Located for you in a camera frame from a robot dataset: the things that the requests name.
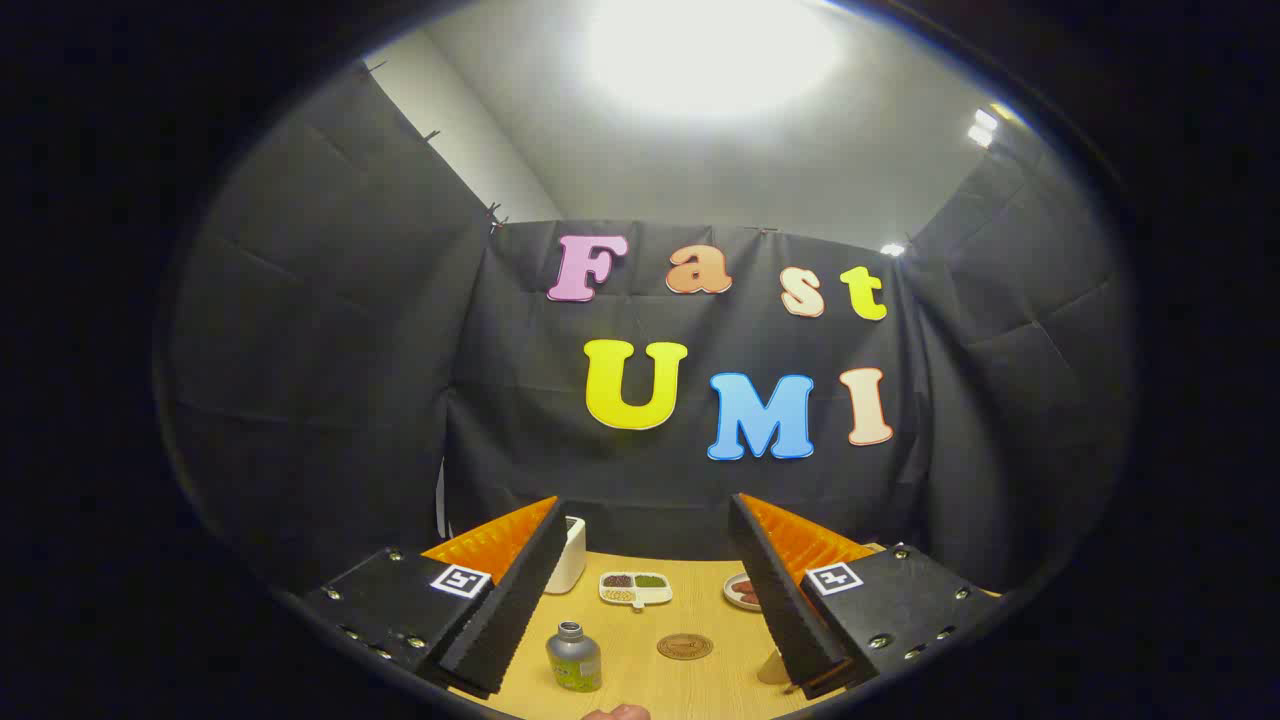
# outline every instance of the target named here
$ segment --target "orange soft pad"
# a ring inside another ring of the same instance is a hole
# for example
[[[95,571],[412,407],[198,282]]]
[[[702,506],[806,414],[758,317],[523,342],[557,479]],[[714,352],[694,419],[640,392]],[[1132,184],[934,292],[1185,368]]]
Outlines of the orange soft pad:
[[[745,492],[739,493],[739,496],[751,515],[755,515],[760,528],[769,536],[774,552],[778,553],[782,565],[796,585],[804,579],[806,568],[851,562],[872,553],[870,548],[838,536],[812,520],[805,520],[795,512],[787,512]]]
[[[543,523],[556,496],[526,505],[515,512],[490,520],[479,528],[472,528],[451,541],[428,550],[424,557],[462,565],[493,575],[494,584],[502,582],[503,574],[515,562],[534,530]]]

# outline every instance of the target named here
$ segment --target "bottle cap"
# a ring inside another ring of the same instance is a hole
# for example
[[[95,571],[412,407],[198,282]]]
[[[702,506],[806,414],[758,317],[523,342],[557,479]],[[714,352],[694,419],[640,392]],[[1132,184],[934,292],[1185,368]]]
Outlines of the bottle cap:
[[[582,637],[582,625],[577,623],[561,623],[558,634],[563,641],[576,641]]]

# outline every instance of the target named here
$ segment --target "plate with food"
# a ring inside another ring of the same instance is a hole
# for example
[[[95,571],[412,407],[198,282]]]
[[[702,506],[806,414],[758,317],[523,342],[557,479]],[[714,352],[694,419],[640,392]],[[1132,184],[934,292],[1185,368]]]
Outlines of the plate with food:
[[[644,610],[672,598],[671,582],[662,573],[604,573],[600,575],[600,600]]]
[[[755,587],[751,585],[746,573],[739,573],[724,580],[724,597],[744,610],[760,611],[760,600],[755,597]]]

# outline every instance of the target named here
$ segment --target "white wall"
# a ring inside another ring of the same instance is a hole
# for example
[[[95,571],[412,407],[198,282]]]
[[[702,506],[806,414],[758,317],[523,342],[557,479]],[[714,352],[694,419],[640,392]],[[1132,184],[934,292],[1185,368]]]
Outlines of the white wall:
[[[499,219],[562,219],[525,159],[425,29],[365,58],[370,68],[384,60],[372,73],[383,92],[422,136],[440,131],[431,147],[485,205],[502,202]]]

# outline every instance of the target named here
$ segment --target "ceiling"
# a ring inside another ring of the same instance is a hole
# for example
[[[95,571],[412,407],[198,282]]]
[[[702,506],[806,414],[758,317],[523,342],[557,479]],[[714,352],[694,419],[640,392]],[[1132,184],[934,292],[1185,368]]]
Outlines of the ceiling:
[[[788,10],[808,26],[678,14],[609,26],[618,1],[481,0],[426,31],[566,218],[878,249],[918,232],[982,158],[966,131],[995,97],[900,29],[812,3]],[[630,6],[689,6],[650,1]],[[641,87],[646,68],[676,74]],[[682,73],[695,91],[664,100]]]

